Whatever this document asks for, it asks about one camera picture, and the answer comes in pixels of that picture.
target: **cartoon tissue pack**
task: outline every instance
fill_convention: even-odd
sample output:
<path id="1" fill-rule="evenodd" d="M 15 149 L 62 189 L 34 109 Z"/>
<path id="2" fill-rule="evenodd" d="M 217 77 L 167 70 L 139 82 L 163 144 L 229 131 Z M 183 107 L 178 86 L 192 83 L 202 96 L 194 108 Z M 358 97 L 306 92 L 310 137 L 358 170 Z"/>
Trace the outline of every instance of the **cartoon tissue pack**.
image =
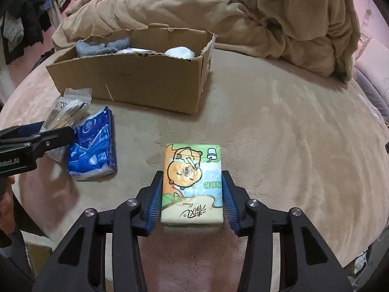
<path id="1" fill-rule="evenodd" d="M 220 146 L 171 144 L 166 147 L 161 222 L 223 222 Z"/>

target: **comforter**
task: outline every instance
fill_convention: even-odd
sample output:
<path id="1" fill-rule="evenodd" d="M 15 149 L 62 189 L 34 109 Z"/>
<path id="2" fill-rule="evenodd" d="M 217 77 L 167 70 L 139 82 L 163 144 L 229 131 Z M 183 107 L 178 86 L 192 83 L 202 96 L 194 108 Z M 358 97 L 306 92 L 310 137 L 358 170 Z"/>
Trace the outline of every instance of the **comforter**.
<path id="1" fill-rule="evenodd" d="M 217 34 L 217 48 L 292 64 L 345 82 L 359 24 L 353 0 L 79 0 L 53 35 L 56 49 L 90 35 L 165 23 Z"/>

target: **tissue pack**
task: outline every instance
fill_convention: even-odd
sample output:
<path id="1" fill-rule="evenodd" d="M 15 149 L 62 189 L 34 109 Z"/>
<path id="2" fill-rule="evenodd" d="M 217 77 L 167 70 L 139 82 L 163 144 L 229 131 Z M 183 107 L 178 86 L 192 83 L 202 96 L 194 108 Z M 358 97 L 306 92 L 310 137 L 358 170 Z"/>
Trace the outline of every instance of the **tissue pack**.
<path id="1" fill-rule="evenodd" d="M 165 150 L 161 222 L 223 222 L 221 148 L 170 144 Z"/>
<path id="2" fill-rule="evenodd" d="M 105 107 L 77 127 L 77 138 L 69 147 L 68 157 L 68 172 L 76 180 L 117 171 L 112 121 L 112 112 Z"/>

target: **human hand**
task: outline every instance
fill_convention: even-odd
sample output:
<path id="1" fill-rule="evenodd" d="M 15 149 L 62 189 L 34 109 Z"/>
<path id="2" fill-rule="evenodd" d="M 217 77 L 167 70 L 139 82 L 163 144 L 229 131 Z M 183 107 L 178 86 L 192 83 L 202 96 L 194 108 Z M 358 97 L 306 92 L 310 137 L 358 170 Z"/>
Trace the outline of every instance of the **human hand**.
<path id="1" fill-rule="evenodd" d="M 12 184 L 15 183 L 13 175 L 8 178 L 9 186 L 5 193 L 0 198 L 0 229 L 9 235 L 15 230 L 15 216 L 14 216 L 14 196 L 12 193 Z"/>

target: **cartoon character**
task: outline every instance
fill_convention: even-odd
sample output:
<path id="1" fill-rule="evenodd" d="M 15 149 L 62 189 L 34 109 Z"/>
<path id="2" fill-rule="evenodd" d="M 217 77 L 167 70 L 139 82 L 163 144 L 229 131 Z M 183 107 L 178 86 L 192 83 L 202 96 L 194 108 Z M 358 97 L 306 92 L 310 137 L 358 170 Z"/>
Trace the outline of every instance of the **cartoon character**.
<path id="1" fill-rule="evenodd" d="M 180 148 L 175 151 L 173 160 L 167 170 L 169 185 L 172 186 L 172 190 L 169 190 L 170 194 L 177 194 L 183 197 L 182 193 L 174 186 L 184 190 L 202 178 L 203 172 L 200 168 L 202 154 L 201 151 L 193 150 L 190 147 Z"/>

